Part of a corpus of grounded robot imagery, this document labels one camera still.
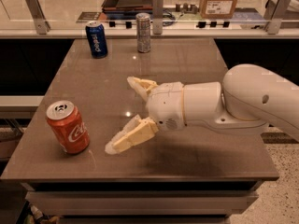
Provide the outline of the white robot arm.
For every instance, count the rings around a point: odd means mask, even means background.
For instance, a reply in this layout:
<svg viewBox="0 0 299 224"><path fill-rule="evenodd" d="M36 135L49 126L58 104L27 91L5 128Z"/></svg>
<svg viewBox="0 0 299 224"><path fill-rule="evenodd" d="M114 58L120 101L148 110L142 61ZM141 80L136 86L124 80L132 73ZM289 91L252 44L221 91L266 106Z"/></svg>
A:
<svg viewBox="0 0 299 224"><path fill-rule="evenodd" d="M269 124L299 140L299 87L253 64L236 65L222 82L157 84L128 77L149 115L134 116L105 146L114 155L142 144L159 131L201 126L216 133L263 132Z"/></svg>

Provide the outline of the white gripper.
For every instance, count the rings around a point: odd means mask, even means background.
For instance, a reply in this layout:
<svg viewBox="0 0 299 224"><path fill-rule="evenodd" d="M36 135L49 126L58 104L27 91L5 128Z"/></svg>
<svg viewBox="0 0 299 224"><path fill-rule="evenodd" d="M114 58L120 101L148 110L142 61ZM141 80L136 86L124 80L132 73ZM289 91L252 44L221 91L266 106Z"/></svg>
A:
<svg viewBox="0 0 299 224"><path fill-rule="evenodd" d="M185 126L182 111L182 83L164 83L158 86L153 80L138 77L128 77L127 82L144 101L148 100L149 117L142 119L136 115L131 118L106 144L105 152L110 155L122 153L150 140L159 129L174 131L183 129Z"/></svg>

